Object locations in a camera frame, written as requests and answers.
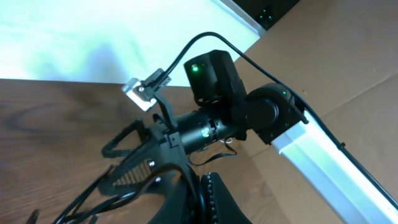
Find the cardboard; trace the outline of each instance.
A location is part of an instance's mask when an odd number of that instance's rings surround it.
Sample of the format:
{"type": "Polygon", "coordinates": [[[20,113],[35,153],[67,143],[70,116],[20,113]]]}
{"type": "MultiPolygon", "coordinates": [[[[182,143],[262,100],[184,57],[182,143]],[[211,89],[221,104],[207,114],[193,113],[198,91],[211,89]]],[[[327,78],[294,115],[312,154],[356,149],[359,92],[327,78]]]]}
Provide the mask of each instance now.
{"type": "MultiPolygon", "coordinates": [[[[301,0],[246,55],[290,86],[390,193],[398,196],[398,2],[301,0]]],[[[236,62],[248,92],[268,82],[236,62]]],[[[291,223],[338,216],[286,158],[248,132],[241,144],[291,223]]]]}
{"type": "Polygon", "coordinates": [[[323,117],[347,150],[398,198],[398,76],[323,117]]]}

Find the wire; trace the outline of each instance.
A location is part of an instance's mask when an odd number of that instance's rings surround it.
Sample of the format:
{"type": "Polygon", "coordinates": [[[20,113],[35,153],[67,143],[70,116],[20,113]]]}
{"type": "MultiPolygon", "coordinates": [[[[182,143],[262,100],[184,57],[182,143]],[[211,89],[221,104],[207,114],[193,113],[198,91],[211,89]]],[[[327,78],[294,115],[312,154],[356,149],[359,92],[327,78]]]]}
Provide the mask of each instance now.
{"type": "Polygon", "coordinates": [[[202,37],[206,36],[213,36],[219,38],[221,41],[223,41],[228,47],[233,49],[236,53],[238,53],[243,59],[245,59],[247,62],[249,62],[254,68],[259,70],[261,73],[265,74],[268,78],[270,78],[272,81],[275,83],[278,83],[285,87],[288,91],[290,91],[290,94],[292,94],[296,99],[304,105],[305,109],[313,116],[314,120],[318,123],[319,127],[322,129],[322,131],[325,132],[325,134],[330,138],[330,140],[336,145],[336,147],[354,164],[354,166],[370,181],[370,183],[375,186],[375,188],[380,191],[385,198],[388,199],[388,201],[396,208],[398,209],[398,203],[394,200],[394,198],[390,195],[390,193],[347,151],[345,148],[344,143],[340,143],[339,140],[332,134],[332,132],[328,129],[328,127],[323,123],[323,121],[320,119],[320,117],[316,114],[316,112],[311,108],[311,106],[296,92],[294,92],[290,87],[288,87],[285,83],[282,83],[280,80],[278,80],[276,77],[271,75],[269,72],[265,71],[263,68],[261,68],[258,64],[256,64],[253,60],[251,60],[248,56],[246,56],[242,51],[237,49],[233,44],[231,44],[228,40],[226,40],[223,36],[215,33],[215,32],[204,32],[201,34],[198,34],[195,36],[192,40],[188,42],[188,44],[182,49],[182,51],[179,53],[177,58],[172,62],[172,64],[166,69],[166,71],[161,74],[155,81],[154,83],[162,83],[168,75],[171,73],[171,71],[177,66],[177,64],[181,61],[183,56],[187,53],[188,49],[195,43],[198,39],[201,39],[202,37]]]}
{"type": "MultiPolygon", "coordinates": [[[[358,170],[362,172],[362,174],[377,188],[385,198],[390,201],[390,203],[398,209],[398,204],[394,200],[394,198],[387,192],[386,189],[345,149],[345,144],[340,143],[337,138],[331,133],[331,131],[327,128],[327,126],[323,123],[323,121],[320,119],[320,117],[316,114],[316,112],[310,107],[310,105],[305,102],[301,96],[299,96],[296,92],[294,92],[290,87],[288,87],[286,84],[282,83],[279,81],[276,77],[272,76],[270,73],[265,71],[263,68],[261,68],[258,64],[256,64],[254,61],[252,61],[248,56],[246,56],[244,53],[242,53],[239,49],[237,49],[233,44],[228,42],[223,36],[214,33],[214,32],[204,32],[202,34],[198,34],[195,36],[192,40],[189,41],[189,43],[182,49],[182,51],[179,53],[177,58],[172,62],[169,68],[166,69],[164,73],[162,73],[155,81],[150,83],[150,85],[155,86],[155,88],[158,88],[159,85],[168,77],[168,75],[171,73],[171,71],[178,65],[178,63],[181,61],[183,56],[187,53],[188,49],[198,40],[201,39],[202,37],[205,36],[213,36],[219,38],[221,41],[223,41],[226,45],[228,45],[230,48],[232,48],[236,53],[238,53],[243,59],[245,59],[247,62],[249,62],[253,67],[258,69],[261,73],[265,74],[268,78],[270,78],[273,82],[278,83],[285,87],[292,96],[296,97],[296,99],[299,101],[299,103],[303,104],[305,109],[313,116],[315,121],[318,123],[319,127],[325,132],[325,134],[331,139],[331,141],[336,145],[336,147],[357,167],[358,170]]],[[[215,159],[224,157],[224,156],[234,156],[236,155],[236,151],[229,145],[225,143],[225,146],[230,150],[233,151],[234,154],[217,154],[210,159],[208,159],[205,163],[213,161],[215,159]]],[[[132,156],[136,151],[132,151],[128,157],[132,156]]],[[[168,172],[170,170],[177,170],[181,173],[183,178],[187,180],[187,176],[185,175],[184,171],[179,165],[176,164],[165,164],[159,169],[157,169],[155,172],[151,173],[150,176],[148,176],[142,183],[142,186],[137,192],[134,193],[128,193],[122,196],[117,196],[113,197],[99,205],[97,205],[95,208],[91,209],[90,211],[87,211],[85,213],[76,213],[77,209],[75,209],[72,213],[72,215],[67,216],[67,214],[77,205],[77,207],[80,207],[80,205],[84,202],[84,200],[87,198],[87,196],[94,190],[95,186],[98,185],[98,182],[101,181],[101,179],[110,171],[108,169],[102,176],[100,176],[96,181],[94,181],[79,197],[77,197],[61,214],[60,216],[54,221],[54,223],[59,224],[59,223],[65,223],[74,220],[74,224],[81,223],[88,217],[92,215],[96,215],[99,213],[107,212],[110,210],[117,209],[119,207],[122,207],[123,205],[127,205],[131,202],[133,202],[136,198],[138,198],[141,194],[143,194],[150,186],[151,183],[153,183],[154,179],[160,175],[163,172],[168,172]]]]}
{"type": "Polygon", "coordinates": [[[220,158],[223,158],[223,157],[229,157],[229,156],[236,156],[236,155],[238,155],[238,153],[235,151],[235,149],[233,149],[231,146],[229,146],[229,144],[232,142],[232,139],[231,139],[231,142],[229,142],[229,141],[227,141],[227,139],[228,138],[226,138],[226,139],[224,139],[224,141],[223,141],[223,144],[225,145],[225,147],[229,150],[229,151],[231,151],[231,152],[233,152],[233,154],[230,154],[230,153],[218,153],[218,154],[215,154],[214,156],[211,156],[209,159],[207,159],[205,162],[202,162],[201,164],[195,164],[195,163],[193,163],[192,161],[191,161],[191,155],[192,155],[192,153],[190,153],[189,155],[188,155],[188,160],[189,160],[189,163],[191,164],[191,165],[193,165],[193,166],[202,166],[202,165],[205,165],[205,164],[207,164],[207,163],[209,163],[209,162],[211,162],[211,161],[214,161],[214,160],[216,160],[216,159],[220,159],[220,158]]]}
{"type": "Polygon", "coordinates": [[[112,140],[110,140],[109,143],[107,143],[101,150],[103,157],[105,158],[116,158],[116,157],[127,157],[127,155],[131,155],[132,151],[139,150],[145,143],[146,140],[141,140],[142,143],[135,149],[117,149],[114,150],[114,148],[129,134],[131,134],[133,131],[137,130],[137,132],[140,135],[140,127],[143,126],[142,120],[141,119],[136,119],[133,123],[131,123],[129,126],[123,128],[123,130],[112,140]]]}
{"type": "Polygon", "coordinates": [[[221,142],[221,143],[226,143],[226,144],[231,144],[233,142],[232,138],[228,138],[228,139],[225,139],[225,140],[218,140],[218,141],[221,142]]]}
{"type": "Polygon", "coordinates": [[[124,205],[127,205],[127,204],[133,202],[139,196],[141,196],[160,174],[169,172],[171,170],[179,171],[181,173],[181,176],[185,180],[188,180],[186,173],[184,173],[183,168],[180,165],[175,164],[175,163],[169,163],[169,164],[162,165],[157,170],[155,170],[153,173],[151,173],[147,178],[145,178],[145,180],[142,182],[142,185],[139,187],[139,190],[137,190],[136,192],[134,192],[134,193],[130,192],[130,193],[127,193],[124,195],[119,195],[119,196],[113,197],[111,199],[108,199],[87,212],[76,213],[76,214],[65,217],[62,220],[63,222],[61,222],[61,223],[65,223],[65,222],[74,220],[72,222],[72,224],[78,224],[78,223],[83,222],[84,220],[86,220],[88,217],[90,217],[92,215],[96,215],[96,214],[103,213],[103,212],[108,212],[110,210],[114,210],[114,209],[117,209],[124,205]]]}
{"type": "Polygon", "coordinates": [[[106,171],[101,174],[81,195],[79,195],[68,207],[62,211],[62,213],[54,220],[54,224],[60,224],[64,222],[65,217],[69,214],[69,212],[80,205],[87,199],[87,197],[94,191],[96,186],[101,182],[101,180],[113,169],[113,166],[110,166],[106,169],[106,171]]]}

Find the wooden table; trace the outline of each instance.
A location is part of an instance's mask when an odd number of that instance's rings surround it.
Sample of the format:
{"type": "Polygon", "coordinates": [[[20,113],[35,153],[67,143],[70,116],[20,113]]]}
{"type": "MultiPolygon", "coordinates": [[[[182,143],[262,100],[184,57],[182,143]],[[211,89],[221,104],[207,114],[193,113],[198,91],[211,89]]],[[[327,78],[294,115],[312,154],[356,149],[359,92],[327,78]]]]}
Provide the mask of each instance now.
{"type": "MultiPolygon", "coordinates": [[[[41,209],[38,223],[51,223],[117,161],[104,159],[100,149],[136,118],[150,123],[149,114],[141,112],[120,88],[112,84],[0,80],[0,223],[24,223],[35,208],[41,209]]],[[[197,107],[189,88],[168,87],[163,95],[175,114],[197,107]]],[[[129,147],[139,144],[137,138],[122,143],[129,147]]],[[[233,146],[239,152],[237,157],[214,161],[197,172],[219,172],[253,223],[288,223],[252,160],[238,142],[233,146]]],[[[223,150],[214,144],[194,159],[223,150]]],[[[92,208],[102,200],[96,191],[83,208],[92,208]]],[[[162,202],[160,196],[146,195],[124,208],[101,214],[98,223],[146,223],[162,202]]]]}

